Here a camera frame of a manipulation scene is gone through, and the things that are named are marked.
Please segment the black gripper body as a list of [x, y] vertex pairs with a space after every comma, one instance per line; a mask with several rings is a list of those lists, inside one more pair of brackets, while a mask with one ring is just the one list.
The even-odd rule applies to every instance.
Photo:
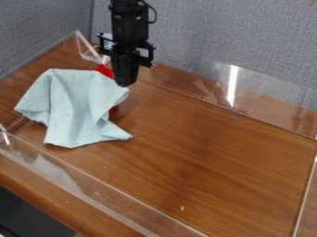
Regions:
[[128, 54], [133, 56], [133, 61], [140, 65], [149, 68], [156, 66], [154, 52], [157, 47], [145, 41], [141, 45], [133, 45], [130, 47], [118, 47], [117, 42], [113, 40], [112, 33], [100, 32], [97, 34], [100, 38], [98, 51], [102, 55], [110, 55], [112, 53]]

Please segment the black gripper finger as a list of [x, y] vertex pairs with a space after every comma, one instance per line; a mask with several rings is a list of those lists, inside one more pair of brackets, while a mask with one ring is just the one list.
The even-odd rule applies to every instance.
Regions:
[[128, 57], [125, 54], [113, 53], [112, 56], [112, 66], [114, 72], [114, 78], [120, 86], [128, 86]]
[[130, 58], [129, 61], [129, 79], [128, 79], [128, 86], [136, 83], [138, 79], [138, 73], [140, 73], [140, 64], [134, 60], [134, 58]]

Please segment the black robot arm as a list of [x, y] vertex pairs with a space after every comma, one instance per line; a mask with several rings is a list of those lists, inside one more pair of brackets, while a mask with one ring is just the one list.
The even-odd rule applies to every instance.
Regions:
[[154, 67], [156, 46], [149, 43], [149, 25], [158, 18], [149, 18], [157, 10], [145, 0], [110, 0], [112, 34], [98, 33], [100, 53], [110, 56], [114, 79], [120, 86], [132, 85], [140, 66]]

